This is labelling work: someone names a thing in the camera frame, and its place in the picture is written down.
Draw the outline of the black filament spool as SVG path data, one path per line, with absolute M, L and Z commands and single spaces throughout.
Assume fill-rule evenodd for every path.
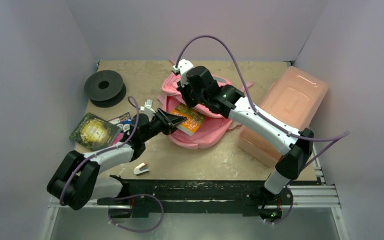
M 99 108 L 110 108 L 126 96 L 123 77 L 114 70 L 101 70 L 92 74 L 84 83 L 84 93 Z

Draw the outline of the blue book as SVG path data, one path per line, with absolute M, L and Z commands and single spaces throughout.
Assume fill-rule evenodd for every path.
M 120 129 L 120 133 L 124 134 L 130 129 L 130 125 L 132 124 L 132 117 L 129 112 L 126 112 L 118 117 L 110 119 L 108 122 L 117 126 Z

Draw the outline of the aluminium rail frame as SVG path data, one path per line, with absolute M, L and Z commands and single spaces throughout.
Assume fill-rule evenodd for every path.
M 75 203 L 49 204 L 43 240 L 347 240 L 337 190 L 260 180 L 87 179 Z

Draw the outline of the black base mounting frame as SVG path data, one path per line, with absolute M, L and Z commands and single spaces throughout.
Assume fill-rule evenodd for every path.
M 99 206 L 129 206 L 130 216 L 150 213 L 239 214 L 280 219 L 298 198 L 292 185 L 280 194 L 264 191 L 263 180 L 149 180 L 123 179 L 117 197 L 99 198 Z

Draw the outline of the pink marker pen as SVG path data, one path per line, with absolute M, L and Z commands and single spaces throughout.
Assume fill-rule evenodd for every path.
M 114 141 L 113 141 L 113 143 L 112 143 L 112 145 L 115 145 L 115 144 L 117 144 L 118 142 L 120 142 L 122 139 L 123 139 L 123 133 L 122 132 L 120 132 L 115 138 L 114 138 Z

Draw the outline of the orange treehouse book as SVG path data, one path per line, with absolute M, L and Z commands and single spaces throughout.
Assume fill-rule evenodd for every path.
M 189 136 L 193 136 L 206 119 L 205 115 L 193 108 L 187 107 L 183 103 L 177 105 L 170 113 L 186 118 L 186 120 L 180 123 L 177 128 Z

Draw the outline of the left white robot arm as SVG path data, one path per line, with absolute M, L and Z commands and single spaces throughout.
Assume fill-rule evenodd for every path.
M 47 192 L 59 199 L 61 206 L 81 209 L 89 200 L 97 198 L 97 179 L 102 172 L 136 160 L 145 151 L 148 140 L 160 133 L 171 135 L 186 121 L 185 116 L 161 108 L 152 118 L 144 113 L 135 115 L 129 129 L 116 144 L 89 153 L 76 150 L 67 153 L 48 182 Z

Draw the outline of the small white stapler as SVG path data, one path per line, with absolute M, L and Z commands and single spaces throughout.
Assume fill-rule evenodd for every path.
M 137 165 L 134 169 L 133 169 L 133 173 L 136 175 L 136 176 L 140 176 L 140 175 L 143 175 L 143 174 L 146 174 L 150 172 L 149 168 L 148 168 L 148 164 L 145 163 L 145 162 L 142 162 L 140 163 L 139 165 Z

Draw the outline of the pink translucent plastic box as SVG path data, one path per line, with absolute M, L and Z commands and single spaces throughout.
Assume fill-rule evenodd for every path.
M 270 87 L 259 107 L 283 123 L 302 131 L 309 127 L 328 89 L 326 82 L 290 66 Z M 241 128 L 238 146 L 270 168 L 282 157 L 268 140 L 247 127 Z

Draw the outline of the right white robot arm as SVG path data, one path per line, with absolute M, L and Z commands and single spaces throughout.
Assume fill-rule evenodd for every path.
M 203 105 L 214 114 L 244 125 L 267 139 L 282 155 L 260 191 L 264 202 L 272 204 L 278 200 L 281 190 L 298 178 L 309 159 L 314 133 L 309 130 L 309 136 L 305 136 L 303 131 L 271 116 L 253 103 L 247 89 L 220 86 L 204 66 L 187 62 L 174 65 L 172 71 L 180 76 L 177 90 L 188 107 Z

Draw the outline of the green snack packet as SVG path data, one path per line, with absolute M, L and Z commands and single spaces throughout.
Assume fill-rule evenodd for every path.
M 87 112 L 69 139 L 94 152 L 110 147 L 120 133 L 118 126 Z

